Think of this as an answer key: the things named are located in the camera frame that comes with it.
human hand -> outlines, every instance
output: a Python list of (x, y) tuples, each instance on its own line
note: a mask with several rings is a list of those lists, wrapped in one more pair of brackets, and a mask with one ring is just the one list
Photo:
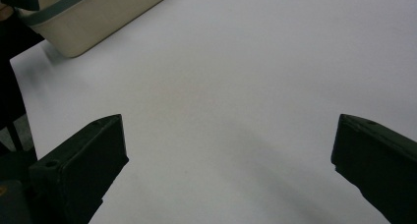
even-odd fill
[(9, 19), (13, 15), (15, 10), (12, 7), (0, 3), (0, 22)]

white tabletop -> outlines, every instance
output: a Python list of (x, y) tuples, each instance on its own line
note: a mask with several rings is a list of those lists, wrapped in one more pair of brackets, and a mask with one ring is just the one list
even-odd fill
[(416, 140), (416, 0), (164, 0), (86, 54), (13, 59), (43, 156), (123, 115), (91, 223), (387, 223), (334, 171), (338, 116)]

table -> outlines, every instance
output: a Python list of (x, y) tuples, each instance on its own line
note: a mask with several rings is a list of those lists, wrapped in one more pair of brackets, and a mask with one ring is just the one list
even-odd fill
[(86, 54), (12, 60), (41, 157), (121, 113), (91, 223), (387, 223), (330, 163), (340, 113), (416, 140), (415, 0), (165, 0)]

beige plastic container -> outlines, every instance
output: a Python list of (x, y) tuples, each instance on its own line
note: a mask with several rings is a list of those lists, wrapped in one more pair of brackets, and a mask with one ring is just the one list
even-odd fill
[(83, 54), (161, 0), (39, 0), (22, 21), (67, 57)]

beige bin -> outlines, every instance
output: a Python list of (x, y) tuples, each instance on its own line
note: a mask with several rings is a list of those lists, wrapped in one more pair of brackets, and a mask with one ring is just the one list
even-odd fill
[(67, 57), (83, 54), (161, 0), (39, 0), (21, 20)]

